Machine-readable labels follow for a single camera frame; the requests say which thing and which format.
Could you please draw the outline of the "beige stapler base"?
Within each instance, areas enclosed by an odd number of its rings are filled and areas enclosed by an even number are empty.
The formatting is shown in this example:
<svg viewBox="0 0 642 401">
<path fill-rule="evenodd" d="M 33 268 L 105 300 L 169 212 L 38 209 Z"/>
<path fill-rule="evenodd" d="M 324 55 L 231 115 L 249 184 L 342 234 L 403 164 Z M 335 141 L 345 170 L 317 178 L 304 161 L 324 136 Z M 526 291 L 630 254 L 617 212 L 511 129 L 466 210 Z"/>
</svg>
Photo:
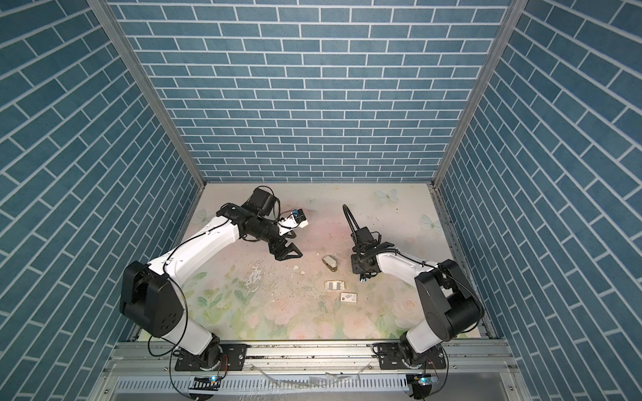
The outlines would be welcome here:
<svg viewBox="0 0 642 401">
<path fill-rule="evenodd" d="M 330 255 L 324 256 L 322 258 L 322 262 L 329 270 L 331 270 L 331 272 L 338 271 L 338 262 L 334 257 Z"/>
</svg>

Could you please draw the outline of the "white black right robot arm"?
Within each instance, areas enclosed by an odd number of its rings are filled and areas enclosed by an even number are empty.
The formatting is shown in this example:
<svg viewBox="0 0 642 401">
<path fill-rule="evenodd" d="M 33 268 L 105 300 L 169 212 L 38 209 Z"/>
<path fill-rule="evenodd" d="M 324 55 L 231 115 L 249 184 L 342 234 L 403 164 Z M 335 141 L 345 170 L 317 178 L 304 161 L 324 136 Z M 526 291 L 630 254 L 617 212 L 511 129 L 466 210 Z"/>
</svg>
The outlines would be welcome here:
<svg viewBox="0 0 642 401">
<path fill-rule="evenodd" d="M 483 320 L 483 304 L 455 261 L 428 262 L 406 255 L 366 227 L 352 229 L 350 236 L 354 242 L 352 269 L 361 282 L 386 274 L 418 292 L 424 320 L 403 333 L 399 343 L 407 364 L 419 364 L 429 350 Z"/>
</svg>

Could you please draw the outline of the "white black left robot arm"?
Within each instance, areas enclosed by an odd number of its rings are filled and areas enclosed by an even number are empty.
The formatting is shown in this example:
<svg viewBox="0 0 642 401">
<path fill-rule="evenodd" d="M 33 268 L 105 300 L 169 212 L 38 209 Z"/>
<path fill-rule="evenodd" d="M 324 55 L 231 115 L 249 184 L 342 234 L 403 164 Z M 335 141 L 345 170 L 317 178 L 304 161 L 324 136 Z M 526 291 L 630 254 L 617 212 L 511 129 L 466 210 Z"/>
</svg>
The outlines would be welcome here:
<svg viewBox="0 0 642 401">
<path fill-rule="evenodd" d="M 252 237 L 267 243 L 278 261 L 302 257 L 291 241 L 304 228 L 304 211 L 281 212 L 280 200 L 265 185 L 242 204 L 224 204 L 199 232 L 150 262 L 134 261 L 123 272 L 120 313 L 153 337 L 197 357 L 213 359 L 216 336 L 189 316 L 187 279 L 234 242 Z"/>
</svg>

